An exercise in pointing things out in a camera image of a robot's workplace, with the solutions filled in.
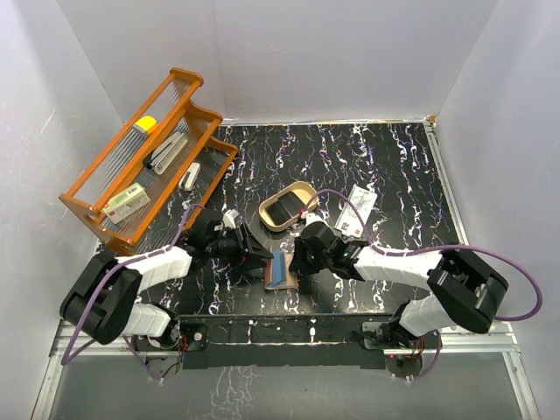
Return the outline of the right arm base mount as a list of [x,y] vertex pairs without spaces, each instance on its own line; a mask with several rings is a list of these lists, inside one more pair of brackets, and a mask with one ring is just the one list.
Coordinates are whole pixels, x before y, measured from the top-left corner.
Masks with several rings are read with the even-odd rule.
[[390,363],[403,368],[406,362],[424,363],[428,334],[415,336],[397,321],[362,323],[350,332],[349,342],[361,349],[381,353],[384,366]]

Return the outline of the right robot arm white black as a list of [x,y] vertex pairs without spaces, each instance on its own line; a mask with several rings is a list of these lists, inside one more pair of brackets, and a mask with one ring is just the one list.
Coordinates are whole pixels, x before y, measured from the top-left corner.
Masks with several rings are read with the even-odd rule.
[[410,347],[426,333],[460,326],[488,333],[508,291],[507,280],[473,251],[462,248],[397,256],[365,241],[345,241],[324,222],[308,224],[294,242],[289,270],[330,270],[347,280],[388,280],[428,291],[399,306],[391,320],[359,335],[375,344]]

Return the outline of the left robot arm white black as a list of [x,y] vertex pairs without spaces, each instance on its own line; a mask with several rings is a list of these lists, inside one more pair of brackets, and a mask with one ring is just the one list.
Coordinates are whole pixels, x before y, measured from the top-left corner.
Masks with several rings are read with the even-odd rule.
[[95,255],[66,294],[59,315],[101,345],[121,336],[145,336],[163,349],[173,348],[181,329],[172,312],[138,297],[153,286],[187,277],[212,258],[254,271],[265,268],[273,255],[235,210],[204,210],[170,245],[129,257]]

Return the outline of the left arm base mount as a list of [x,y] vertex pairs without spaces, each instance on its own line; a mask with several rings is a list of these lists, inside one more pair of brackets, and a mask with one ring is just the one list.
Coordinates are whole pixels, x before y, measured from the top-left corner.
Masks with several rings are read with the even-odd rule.
[[208,328],[199,322],[174,321],[162,337],[132,340],[150,375],[160,383],[182,370],[207,367]]

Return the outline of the beige oval tray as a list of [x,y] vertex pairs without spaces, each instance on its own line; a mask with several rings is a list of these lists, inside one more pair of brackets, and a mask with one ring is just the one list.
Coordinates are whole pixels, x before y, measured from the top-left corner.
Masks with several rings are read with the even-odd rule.
[[296,181],[264,200],[258,213],[262,224],[271,232],[279,233],[300,217],[307,203],[317,191],[305,181]]

